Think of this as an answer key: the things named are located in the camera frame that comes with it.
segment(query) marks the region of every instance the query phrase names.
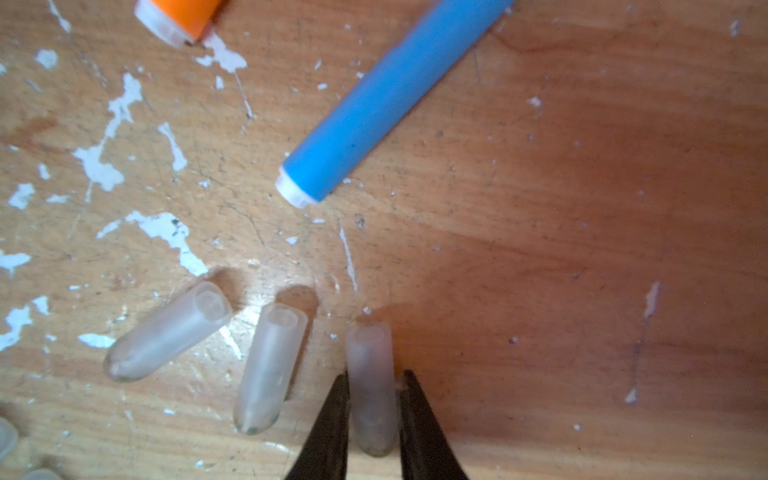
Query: blue pen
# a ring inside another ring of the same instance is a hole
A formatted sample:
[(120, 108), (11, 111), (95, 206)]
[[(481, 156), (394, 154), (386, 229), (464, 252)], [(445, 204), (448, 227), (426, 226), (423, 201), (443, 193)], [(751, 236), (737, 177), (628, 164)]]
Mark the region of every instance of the blue pen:
[(283, 162), (280, 194), (298, 208), (325, 198), (511, 4), (432, 7)]

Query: clear plastic tube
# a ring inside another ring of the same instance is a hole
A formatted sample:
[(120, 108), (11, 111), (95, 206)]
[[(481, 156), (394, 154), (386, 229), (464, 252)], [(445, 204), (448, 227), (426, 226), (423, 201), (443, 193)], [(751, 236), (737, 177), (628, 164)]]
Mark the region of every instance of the clear plastic tube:
[(61, 480), (61, 477), (51, 472), (47, 468), (41, 468), (34, 472), (29, 472), (22, 477), (22, 480)]
[(392, 330), (385, 323), (351, 329), (346, 334), (350, 423), (357, 445), (384, 456), (397, 439), (398, 415)]
[(104, 371), (117, 382), (153, 373), (232, 319), (232, 306), (211, 282), (202, 282), (120, 337)]
[(18, 432), (8, 420), (0, 417), (0, 462), (18, 443)]
[(238, 432), (256, 435), (277, 421), (307, 322), (304, 312), (282, 303), (261, 310), (234, 410)]

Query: wooden surface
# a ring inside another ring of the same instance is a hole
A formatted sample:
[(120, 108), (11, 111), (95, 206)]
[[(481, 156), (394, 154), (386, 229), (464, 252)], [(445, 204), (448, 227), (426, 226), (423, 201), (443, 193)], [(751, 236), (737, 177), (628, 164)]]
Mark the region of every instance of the wooden surface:
[[(0, 191), (36, 189), (25, 210), (0, 206), (0, 247), (32, 257), (0, 271), (0, 313), (40, 295), (51, 310), (32, 307), (0, 352), (0, 415), (22, 433), (0, 478), (280, 478), (363, 307), (392, 326), (398, 368), (416, 371), (472, 478), (768, 478), (766, 4), (521, 1), (351, 184), (289, 206), (273, 188), (283, 152), (429, 3), (232, 0), (217, 31), (248, 62), (252, 120), (233, 75), (196, 63), (200, 46), (164, 45), (131, 0), (56, 0), (71, 34), (44, 0), (0, 5)], [(50, 71), (41, 48), (58, 53)], [(125, 72), (144, 101), (101, 157), (125, 182), (85, 203), (72, 152), (104, 135)], [(166, 121), (189, 161), (178, 173)], [(135, 223), (95, 238), (133, 210), (189, 227), (244, 353), (276, 296), (316, 310), (272, 429), (232, 431), (244, 361), (219, 334), (128, 384), (78, 341), (120, 336), (199, 280)], [(397, 455), (351, 447), (350, 478), (399, 473)]]

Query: orange marker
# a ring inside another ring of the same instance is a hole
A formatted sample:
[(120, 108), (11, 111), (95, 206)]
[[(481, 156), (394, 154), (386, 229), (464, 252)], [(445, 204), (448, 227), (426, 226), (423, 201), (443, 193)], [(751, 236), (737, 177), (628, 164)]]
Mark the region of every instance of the orange marker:
[(160, 40), (174, 47), (194, 43), (205, 31), (220, 0), (138, 0), (134, 14)]

